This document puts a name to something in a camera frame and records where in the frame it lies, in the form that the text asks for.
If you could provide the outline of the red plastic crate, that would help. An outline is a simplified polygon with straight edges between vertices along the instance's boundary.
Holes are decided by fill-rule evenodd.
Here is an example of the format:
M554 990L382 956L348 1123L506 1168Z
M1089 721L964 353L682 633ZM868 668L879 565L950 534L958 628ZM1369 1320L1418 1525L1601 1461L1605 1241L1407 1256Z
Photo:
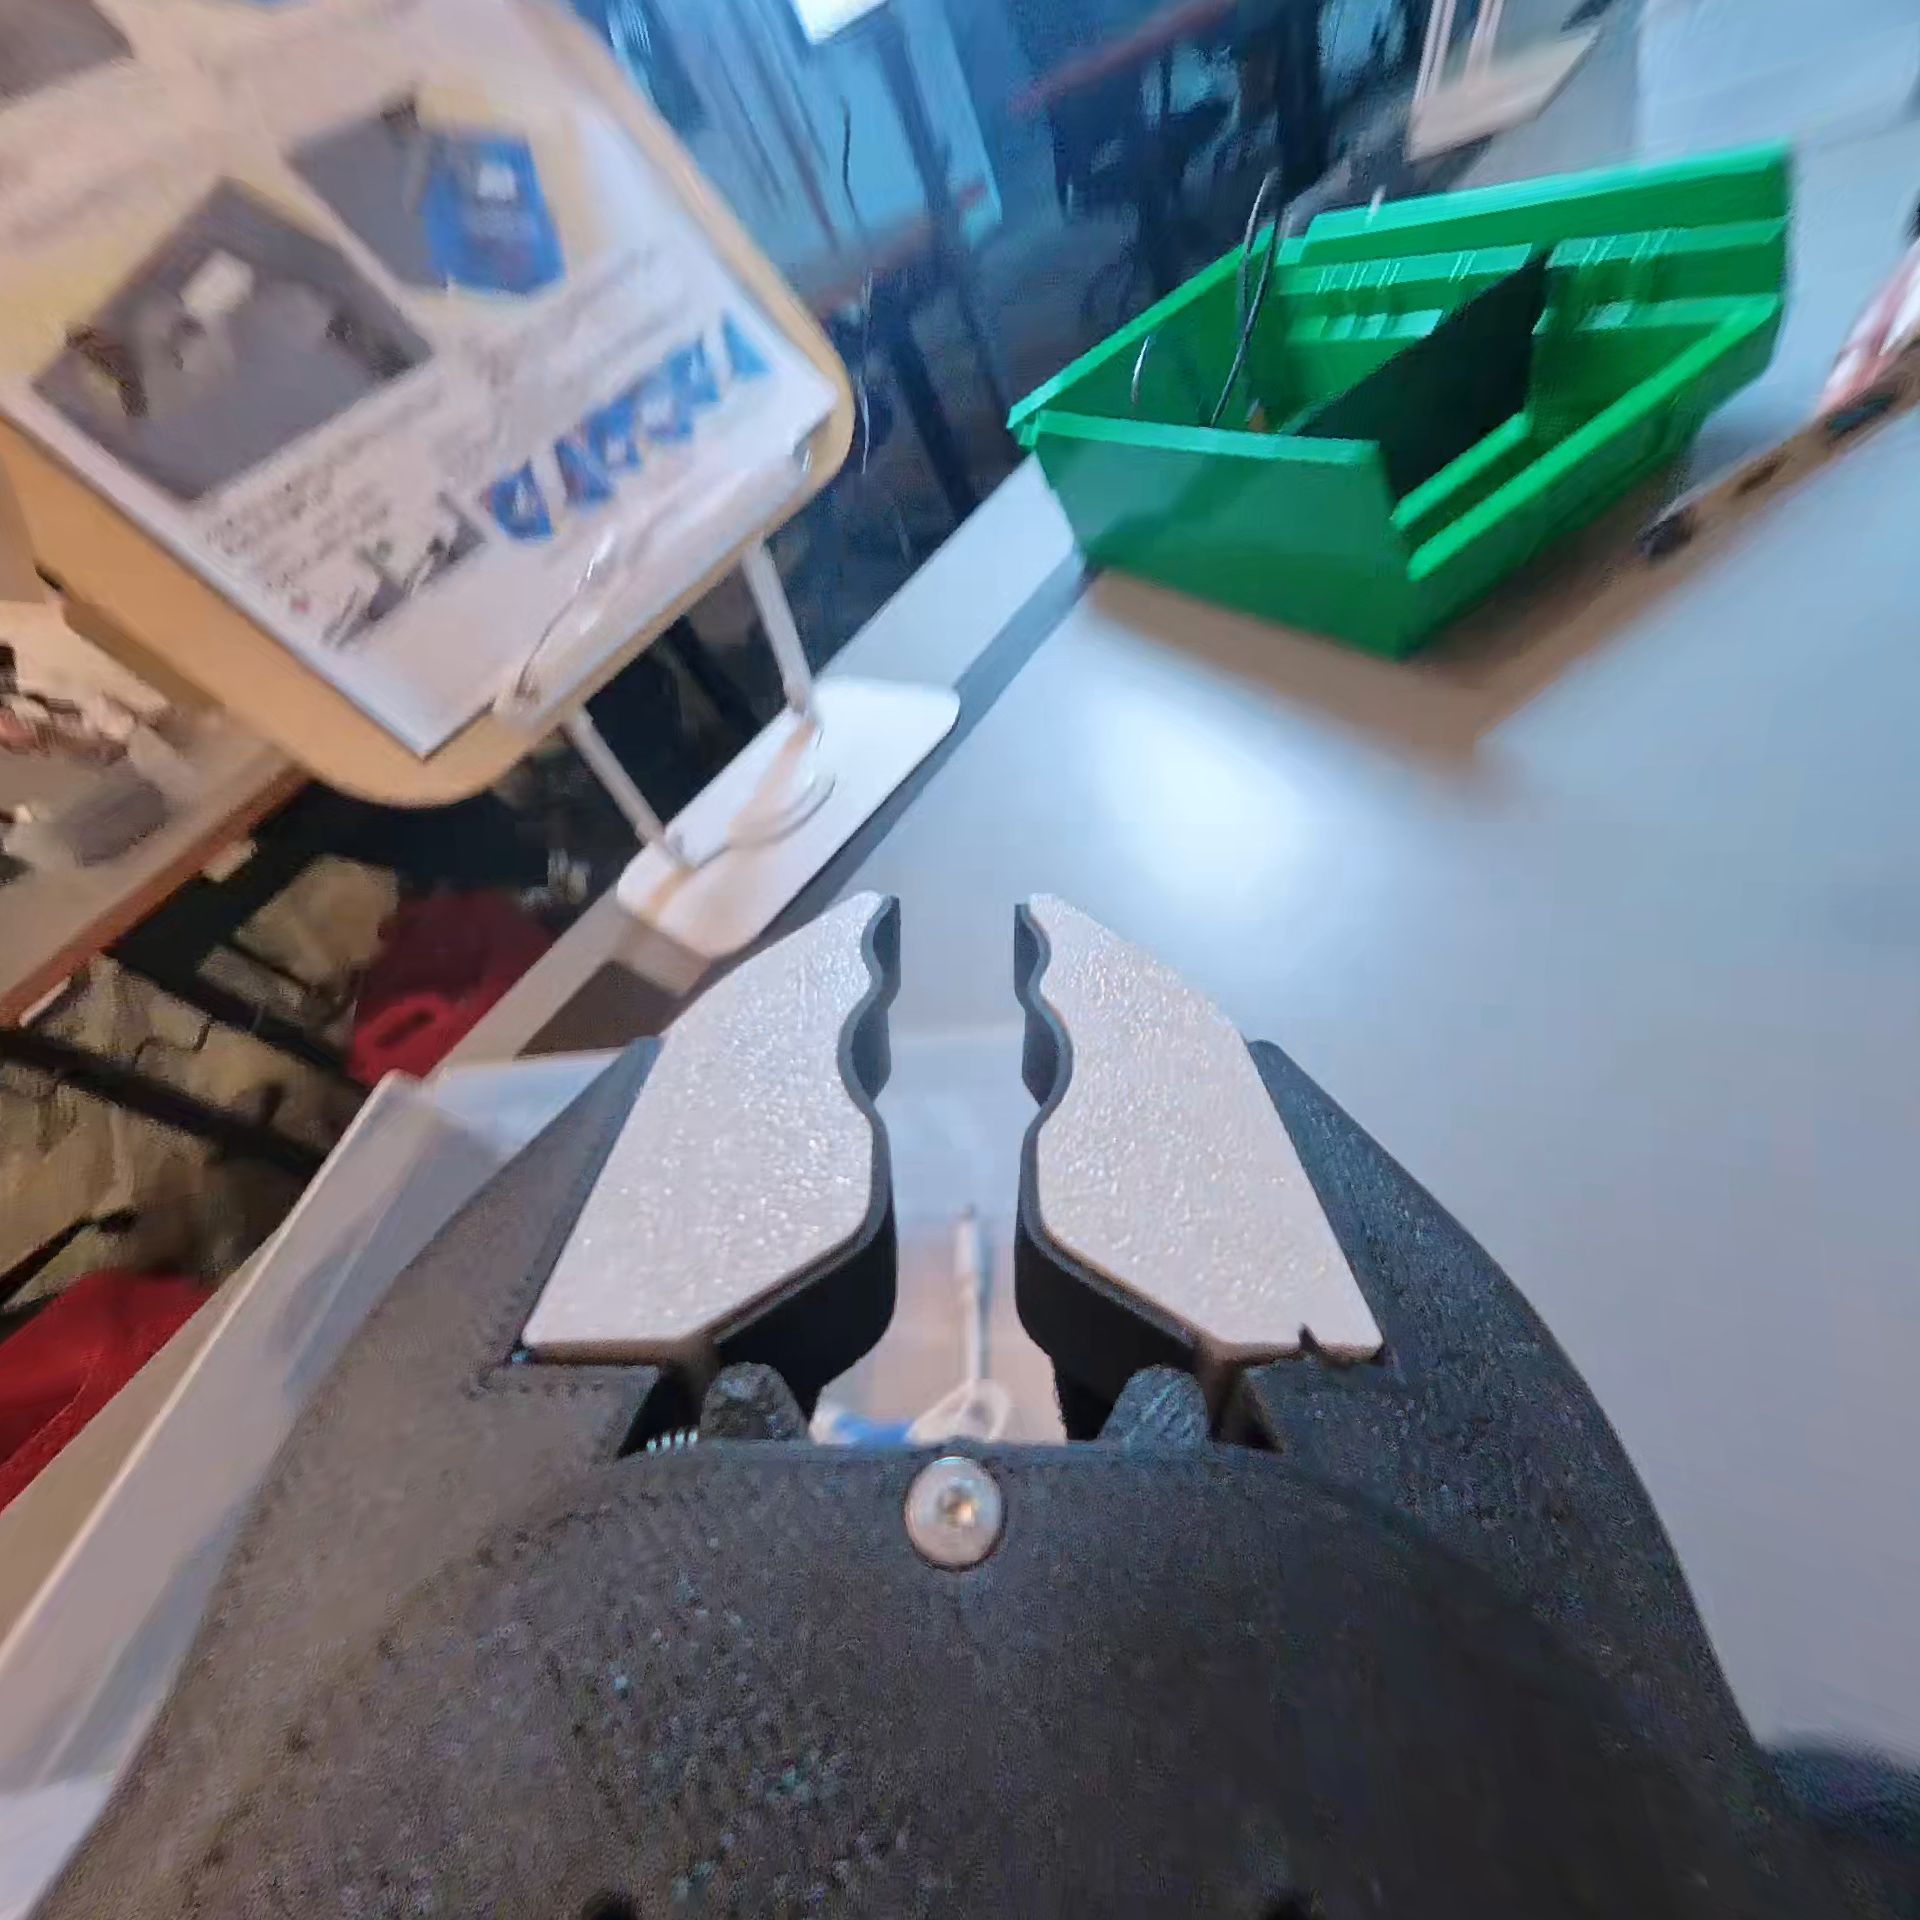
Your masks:
M209 1301L196 1275L104 1268L2 1335L2 1506Z

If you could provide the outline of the green plastic bin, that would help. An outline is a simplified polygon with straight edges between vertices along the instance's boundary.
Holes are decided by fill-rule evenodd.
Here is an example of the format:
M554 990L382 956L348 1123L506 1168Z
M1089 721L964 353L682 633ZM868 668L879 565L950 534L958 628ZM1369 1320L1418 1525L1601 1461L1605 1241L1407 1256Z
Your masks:
M1783 140L1263 222L1012 403L1107 572L1404 660L1673 466L1774 359ZM1548 250L1528 395L1392 504L1366 443L1288 433Z

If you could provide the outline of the white document stand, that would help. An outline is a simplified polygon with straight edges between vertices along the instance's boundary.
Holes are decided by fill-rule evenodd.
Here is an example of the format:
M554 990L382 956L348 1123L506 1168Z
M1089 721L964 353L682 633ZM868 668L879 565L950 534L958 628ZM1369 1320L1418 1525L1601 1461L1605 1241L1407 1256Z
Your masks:
M829 676L804 656L765 539L736 557L770 644L783 708L674 819L660 819L586 712L586 668L637 633L637 538L610 534L493 693L499 721L554 718L634 827L618 911L719 962L757 941L922 761L948 742L958 694L939 683Z

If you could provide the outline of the clear plastic bin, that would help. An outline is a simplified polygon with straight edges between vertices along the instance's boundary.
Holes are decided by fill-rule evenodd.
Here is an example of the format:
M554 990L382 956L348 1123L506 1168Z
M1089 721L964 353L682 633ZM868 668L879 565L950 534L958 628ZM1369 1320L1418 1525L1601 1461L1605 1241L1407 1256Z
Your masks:
M997 1433L1058 1440L1012 1308L1012 1187L1032 1099L1016 1023L905 1031L879 1112L898 1297L822 1389L815 1437L902 1440L978 1373ZM233 1532L367 1312L613 1054L454 1065L372 1093L286 1225L2 1513L2 1915L26 1917L174 1684Z

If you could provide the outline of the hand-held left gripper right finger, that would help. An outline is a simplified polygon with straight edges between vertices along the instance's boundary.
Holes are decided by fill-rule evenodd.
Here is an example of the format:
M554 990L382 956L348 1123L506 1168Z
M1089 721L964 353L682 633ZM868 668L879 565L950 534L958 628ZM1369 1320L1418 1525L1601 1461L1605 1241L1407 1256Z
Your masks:
M1202 1396L1384 1335L1252 1042L1161 957L1062 896L1016 906L1020 1142L1016 1301L1066 1396L1144 1369Z

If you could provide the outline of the red container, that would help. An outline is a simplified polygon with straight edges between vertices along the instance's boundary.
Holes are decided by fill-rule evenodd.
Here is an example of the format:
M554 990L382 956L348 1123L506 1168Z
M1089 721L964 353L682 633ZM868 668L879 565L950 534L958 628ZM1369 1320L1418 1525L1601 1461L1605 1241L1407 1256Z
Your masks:
M357 1085L425 1078L556 945L501 894L401 899L357 978L344 1070Z

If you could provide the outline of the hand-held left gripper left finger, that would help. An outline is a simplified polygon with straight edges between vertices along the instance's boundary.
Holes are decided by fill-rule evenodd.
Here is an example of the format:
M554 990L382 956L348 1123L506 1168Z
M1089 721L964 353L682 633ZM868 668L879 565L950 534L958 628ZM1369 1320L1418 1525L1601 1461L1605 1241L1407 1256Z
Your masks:
M856 894L728 971L660 1038L519 1332L538 1362L658 1365L793 1396L895 1308L891 1073L898 899Z

